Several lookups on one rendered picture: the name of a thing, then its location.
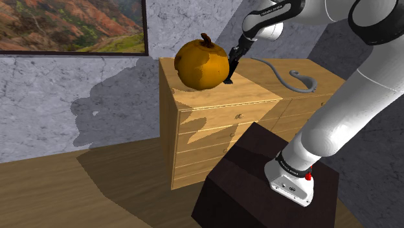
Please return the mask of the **large orange pumpkin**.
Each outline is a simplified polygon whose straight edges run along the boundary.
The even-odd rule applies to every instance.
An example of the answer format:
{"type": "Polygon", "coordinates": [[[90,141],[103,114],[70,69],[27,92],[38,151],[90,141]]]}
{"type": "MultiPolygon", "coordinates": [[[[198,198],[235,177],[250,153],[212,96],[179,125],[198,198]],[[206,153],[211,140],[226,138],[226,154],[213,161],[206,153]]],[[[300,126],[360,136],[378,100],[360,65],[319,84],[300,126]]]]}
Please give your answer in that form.
{"type": "Polygon", "coordinates": [[[201,40],[183,45],[175,55],[174,68],[182,83],[192,89],[212,89],[229,74],[227,53],[216,45],[206,33],[201,40]]]}

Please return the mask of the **wooden chest of drawers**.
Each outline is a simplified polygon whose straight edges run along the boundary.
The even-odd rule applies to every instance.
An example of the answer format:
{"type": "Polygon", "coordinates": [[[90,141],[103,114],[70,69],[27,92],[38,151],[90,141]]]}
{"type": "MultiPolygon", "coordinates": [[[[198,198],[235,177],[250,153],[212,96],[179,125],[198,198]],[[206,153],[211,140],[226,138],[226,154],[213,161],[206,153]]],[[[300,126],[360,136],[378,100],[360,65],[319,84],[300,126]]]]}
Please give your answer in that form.
{"type": "Polygon", "coordinates": [[[233,84],[197,91],[180,81],[173,58],[159,59],[160,138],[171,189],[204,181],[253,122],[290,141],[344,83],[309,59],[270,63],[288,84],[303,87],[289,75],[296,70],[314,78],[317,89],[294,92],[266,64],[247,58],[233,74],[233,84]]]}

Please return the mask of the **framed landscape wall picture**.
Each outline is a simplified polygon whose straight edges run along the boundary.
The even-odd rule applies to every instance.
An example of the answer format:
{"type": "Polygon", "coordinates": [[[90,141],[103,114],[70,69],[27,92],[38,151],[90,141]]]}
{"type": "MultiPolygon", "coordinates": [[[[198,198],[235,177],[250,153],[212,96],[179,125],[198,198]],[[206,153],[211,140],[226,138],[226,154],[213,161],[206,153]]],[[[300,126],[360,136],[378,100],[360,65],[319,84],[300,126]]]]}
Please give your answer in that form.
{"type": "Polygon", "coordinates": [[[0,0],[0,54],[148,55],[146,0],[0,0]]]}

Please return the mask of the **dark brown robot stand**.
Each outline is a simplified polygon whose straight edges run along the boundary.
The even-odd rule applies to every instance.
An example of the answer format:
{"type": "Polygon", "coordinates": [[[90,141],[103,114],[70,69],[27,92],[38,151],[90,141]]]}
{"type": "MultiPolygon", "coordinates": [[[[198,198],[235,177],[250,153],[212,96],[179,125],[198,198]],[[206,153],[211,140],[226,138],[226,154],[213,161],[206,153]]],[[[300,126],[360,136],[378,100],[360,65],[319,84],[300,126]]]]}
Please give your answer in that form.
{"type": "Polygon", "coordinates": [[[334,228],[339,174],[313,165],[307,206],[273,191],[264,166],[287,141],[252,123],[207,176],[192,217],[201,228],[334,228]]]}

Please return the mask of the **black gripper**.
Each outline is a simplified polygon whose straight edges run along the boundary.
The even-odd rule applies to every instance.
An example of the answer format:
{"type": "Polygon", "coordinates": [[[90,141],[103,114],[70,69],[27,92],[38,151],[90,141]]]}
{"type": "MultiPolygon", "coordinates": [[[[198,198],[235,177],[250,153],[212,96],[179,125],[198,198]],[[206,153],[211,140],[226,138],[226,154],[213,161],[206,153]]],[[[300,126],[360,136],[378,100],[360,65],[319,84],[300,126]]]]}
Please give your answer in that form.
{"type": "Polygon", "coordinates": [[[235,69],[238,65],[239,59],[245,55],[248,50],[251,48],[252,44],[254,41],[250,40],[249,38],[246,38],[244,35],[241,35],[237,46],[233,47],[230,52],[229,52],[229,74],[224,79],[223,83],[224,84],[233,84],[233,81],[231,80],[231,77],[233,73],[235,72],[235,69]]]}

